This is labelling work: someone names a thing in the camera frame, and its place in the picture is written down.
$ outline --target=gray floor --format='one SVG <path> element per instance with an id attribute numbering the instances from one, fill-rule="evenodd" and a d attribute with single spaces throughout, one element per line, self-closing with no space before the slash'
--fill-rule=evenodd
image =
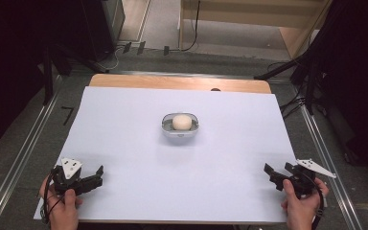
<path id="1" fill-rule="evenodd" d="M 214 47 L 208 54 L 213 54 Z M 119 64 L 111 71 L 145 71 L 162 73 L 185 73 L 185 74 L 208 74 L 218 78 L 226 77 L 233 79 L 251 79 L 267 71 L 269 64 L 278 61 L 281 55 L 269 58 L 273 54 L 267 51 L 268 58 L 262 57 L 231 57 L 225 55 L 204 55 L 198 53 L 171 53 L 163 56 L 162 51 L 146 50 L 137 56 L 134 50 L 122 55 L 118 52 Z M 111 66 L 116 63 L 115 58 L 109 58 L 103 64 Z M 280 74 L 270 80 L 272 92 L 276 95 L 279 104 L 287 103 L 294 96 L 294 88 L 288 82 L 292 70 Z M 3 203 L 0 214 L 0 229 L 45 229 L 38 220 L 33 220 L 37 199 L 36 192 L 41 180 L 53 167 L 64 144 L 68 131 L 78 111 L 81 94 L 93 73 L 87 68 L 73 63 L 73 72 L 70 77 L 62 78 L 59 87 L 57 101 L 53 110 L 42 129 L 39 138 L 27 164 L 20 169 L 21 174 L 14 181 L 14 190 L 10 192 L 9 200 Z M 42 106 L 44 92 L 39 92 L 29 102 L 27 108 L 19 115 L 7 130 L 0 141 L 0 186 L 4 182 L 7 173 L 17 154 L 22 149 L 25 139 L 31 130 L 35 119 L 38 117 Z M 62 106 L 76 108 L 70 121 L 64 125 L 68 110 Z M 319 112 L 314 116 L 322 133 L 327 148 L 337 168 L 338 179 L 343 183 L 349 198 L 356 207 L 362 229 L 368 229 L 368 167 L 353 167 L 347 164 L 343 158 L 343 150 L 334 136 L 332 127 Z M 317 148 L 311 138 L 311 133 L 305 123 L 303 113 L 297 111 L 285 119 L 287 132 L 297 158 L 312 158 L 320 162 Z M 318 229 L 349 229 L 341 212 L 340 202 L 334 195 L 334 188 L 328 197 L 329 208 L 325 211 L 325 217 L 321 220 Z M 276 226 L 251 226 L 248 229 L 286 229 L 285 225 Z"/>

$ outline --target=hand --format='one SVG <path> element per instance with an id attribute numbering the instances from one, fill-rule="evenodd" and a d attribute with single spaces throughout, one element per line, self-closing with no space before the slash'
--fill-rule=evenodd
<path id="1" fill-rule="evenodd" d="M 318 178 L 314 182 L 323 196 L 326 196 L 329 190 L 324 182 Z M 282 207 L 287 212 L 287 227 L 291 230 L 311 230 L 312 220 L 320 203 L 318 192 L 315 190 L 312 195 L 298 199 L 289 180 L 283 180 L 283 186 L 287 197 Z"/>
<path id="2" fill-rule="evenodd" d="M 40 187 L 40 195 L 44 196 L 44 190 L 46 187 L 46 179 L 44 179 Z M 76 205 L 82 204 L 82 199 L 76 197 L 74 190 L 67 190 L 64 194 L 64 199 L 58 201 L 58 196 L 54 190 L 54 185 L 50 186 L 47 194 L 48 210 L 52 209 L 49 218 L 50 226 L 52 230 L 76 230 L 79 225 L 79 216 L 76 209 Z"/>

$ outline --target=white paper sheet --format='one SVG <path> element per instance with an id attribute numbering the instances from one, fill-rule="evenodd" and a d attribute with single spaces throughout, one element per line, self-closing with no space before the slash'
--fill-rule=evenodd
<path id="1" fill-rule="evenodd" d="M 163 135 L 174 112 L 197 116 L 193 139 Z M 81 220 L 189 223 L 284 222 L 264 166 L 288 174 L 295 161 L 274 95 L 115 87 L 85 88 L 61 157 L 80 160 L 81 177 L 103 165 Z"/>

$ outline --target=human hand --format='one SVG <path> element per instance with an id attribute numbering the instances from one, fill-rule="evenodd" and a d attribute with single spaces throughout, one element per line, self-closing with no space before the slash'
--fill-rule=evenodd
<path id="1" fill-rule="evenodd" d="M 318 178 L 314 182 L 323 196 L 326 196 L 329 190 L 325 183 Z M 312 195 L 298 199 L 289 180 L 283 180 L 283 186 L 287 197 L 282 202 L 282 208 L 287 212 L 287 227 L 291 230 L 311 230 L 312 220 L 320 203 L 318 192 L 315 190 Z"/>
<path id="2" fill-rule="evenodd" d="M 40 196 L 44 198 L 47 177 L 40 187 Z M 76 205 L 82 204 L 82 199 L 76 197 L 76 192 L 67 190 L 63 200 L 59 200 L 54 185 L 51 185 L 47 194 L 48 210 L 52 230 L 76 230 L 79 225 L 79 216 Z"/>

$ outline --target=white ball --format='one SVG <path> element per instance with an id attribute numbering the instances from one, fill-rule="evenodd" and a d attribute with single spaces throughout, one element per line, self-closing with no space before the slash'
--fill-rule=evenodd
<path id="1" fill-rule="evenodd" d="M 179 114 L 172 118 L 172 128 L 175 130 L 190 130 L 193 120 L 190 116 Z"/>

